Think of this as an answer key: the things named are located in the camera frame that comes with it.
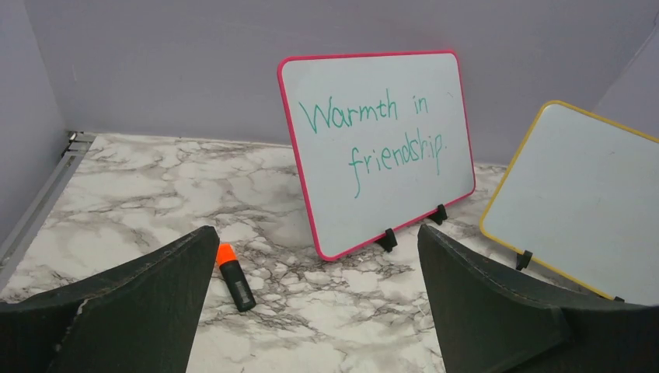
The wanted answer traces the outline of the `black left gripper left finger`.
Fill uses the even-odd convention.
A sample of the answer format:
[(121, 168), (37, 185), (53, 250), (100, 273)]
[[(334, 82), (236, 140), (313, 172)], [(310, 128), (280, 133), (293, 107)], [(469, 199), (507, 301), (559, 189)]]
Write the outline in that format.
[(200, 227), (81, 281), (1, 305), (3, 372), (184, 372), (219, 245)]

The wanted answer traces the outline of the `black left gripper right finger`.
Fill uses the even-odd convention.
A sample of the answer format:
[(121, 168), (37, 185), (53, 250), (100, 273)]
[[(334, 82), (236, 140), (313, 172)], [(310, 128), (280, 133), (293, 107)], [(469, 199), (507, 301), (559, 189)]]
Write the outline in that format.
[(417, 248), (448, 372), (656, 372), (658, 309), (529, 277), (422, 225)]

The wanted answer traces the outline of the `black orange highlighter marker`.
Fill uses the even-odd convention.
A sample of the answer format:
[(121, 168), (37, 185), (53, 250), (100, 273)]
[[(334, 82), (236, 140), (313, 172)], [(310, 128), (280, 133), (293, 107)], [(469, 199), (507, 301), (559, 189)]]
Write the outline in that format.
[(256, 306), (256, 300), (229, 243), (221, 243), (218, 246), (216, 263), (237, 310), (246, 312), (253, 309)]

